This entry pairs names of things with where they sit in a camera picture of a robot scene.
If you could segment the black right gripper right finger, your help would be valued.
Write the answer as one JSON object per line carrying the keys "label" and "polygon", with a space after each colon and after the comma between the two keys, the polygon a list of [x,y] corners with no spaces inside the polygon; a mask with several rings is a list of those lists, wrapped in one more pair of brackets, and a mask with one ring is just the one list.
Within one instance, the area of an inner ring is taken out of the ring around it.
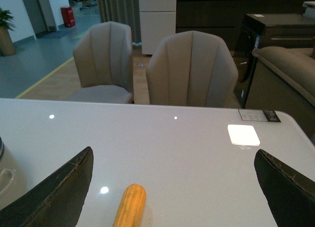
{"label": "black right gripper right finger", "polygon": [[315,182],[259,149],[254,168],[260,188],[279,227],[315,225]]}

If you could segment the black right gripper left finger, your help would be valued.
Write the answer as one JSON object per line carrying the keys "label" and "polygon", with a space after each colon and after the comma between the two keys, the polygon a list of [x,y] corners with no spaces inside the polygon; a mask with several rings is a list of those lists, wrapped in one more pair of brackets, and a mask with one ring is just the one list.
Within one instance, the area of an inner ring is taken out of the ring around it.
{"label": "black right gripper left finger", "polygon": [[74,227],[93,174],[87,147],[0,212],[2,227]]}

